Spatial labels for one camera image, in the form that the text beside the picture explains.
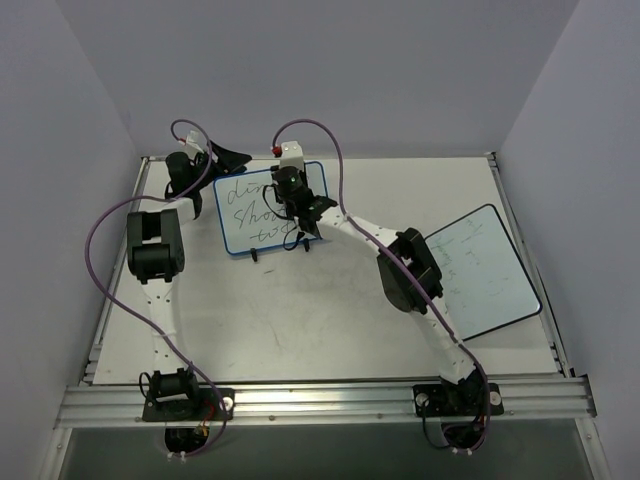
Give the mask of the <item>blue framed whiteboard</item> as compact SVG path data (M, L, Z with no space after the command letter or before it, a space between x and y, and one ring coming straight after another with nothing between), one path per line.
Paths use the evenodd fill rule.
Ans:
M214 181L222 238L232 256L290 247L297 227L282 217L285 206L275 200L269 167Z

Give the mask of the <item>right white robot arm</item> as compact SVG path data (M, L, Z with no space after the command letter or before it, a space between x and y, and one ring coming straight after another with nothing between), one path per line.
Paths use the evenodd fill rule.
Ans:
M432 351L438 376L447 383L447 406L459 413L475 406L480 400L477 384L487 388L487 376L448 316L442 272L422 234L350 215L335 200L314 194L305 172L294 166L273 167L271 178L276 201L300 232L375 259L386 299L414 320Z

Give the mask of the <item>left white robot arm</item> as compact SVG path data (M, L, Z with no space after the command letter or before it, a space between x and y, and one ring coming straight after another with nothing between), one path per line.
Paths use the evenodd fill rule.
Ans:
M214 142L204 151L187 140L183 152L165 158L167 204L127 216L127 264L141 284L152 323L154 371L141 375L148 381L143 394L152 406L165 402L179 419L194 417L202 405L196 375L180 351L184 340L178 283L186 264L181 227L199 218L202 189L218 178L245 172L251 160L249 154Z

